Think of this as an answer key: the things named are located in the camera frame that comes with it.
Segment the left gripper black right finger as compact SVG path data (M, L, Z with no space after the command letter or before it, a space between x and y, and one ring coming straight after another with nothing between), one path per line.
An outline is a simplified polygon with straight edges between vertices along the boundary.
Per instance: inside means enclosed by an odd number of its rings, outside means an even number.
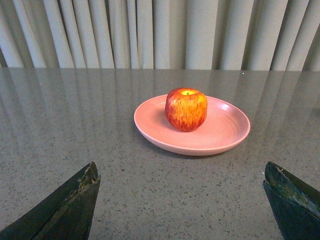
M320 192L269 161L263 188L285 240L320 238Z

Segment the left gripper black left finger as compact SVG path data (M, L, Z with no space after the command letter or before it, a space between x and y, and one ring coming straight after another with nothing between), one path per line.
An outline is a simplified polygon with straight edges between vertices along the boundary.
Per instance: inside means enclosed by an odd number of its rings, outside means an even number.
M0 232L2 240L87 240L101 176L89 163Z

